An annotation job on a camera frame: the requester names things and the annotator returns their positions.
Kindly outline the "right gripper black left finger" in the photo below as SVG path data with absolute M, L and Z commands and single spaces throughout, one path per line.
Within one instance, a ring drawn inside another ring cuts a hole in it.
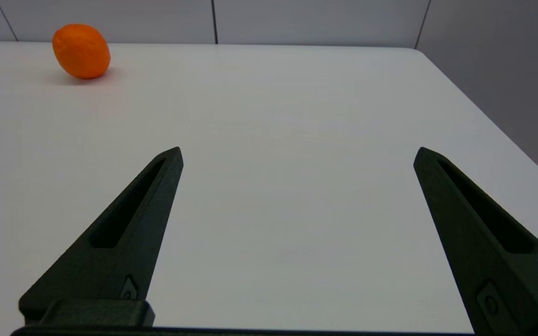
M 27 324 L 58 300 L 144 300 L 184 162 L 158 154 L 19 299 Z

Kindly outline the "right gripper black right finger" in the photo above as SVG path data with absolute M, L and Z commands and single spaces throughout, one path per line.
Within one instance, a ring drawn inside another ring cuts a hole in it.
M 538 239 L 443 155 L 413 166 L 474 333 L 538 336 Z

